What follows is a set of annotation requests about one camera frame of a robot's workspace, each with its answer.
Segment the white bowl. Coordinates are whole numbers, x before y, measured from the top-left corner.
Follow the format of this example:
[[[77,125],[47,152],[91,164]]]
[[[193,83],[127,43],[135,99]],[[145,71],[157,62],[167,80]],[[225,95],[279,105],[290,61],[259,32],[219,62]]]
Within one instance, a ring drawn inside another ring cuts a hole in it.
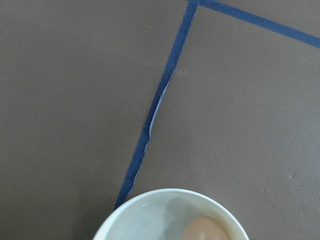
[[[177,188],[138,195],[119,206],[101,225],[96,240],[181,240],[187,225],[208,216],[227,230],[230,240],[249,237],[222,205],[200,193]]]

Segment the brown egg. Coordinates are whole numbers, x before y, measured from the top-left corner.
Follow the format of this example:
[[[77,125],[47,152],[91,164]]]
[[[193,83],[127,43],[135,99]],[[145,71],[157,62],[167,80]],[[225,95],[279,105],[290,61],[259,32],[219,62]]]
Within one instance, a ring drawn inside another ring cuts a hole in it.
[[[225,227],[209,216],[192,220],[185,228],[182,240],[230,240]]]

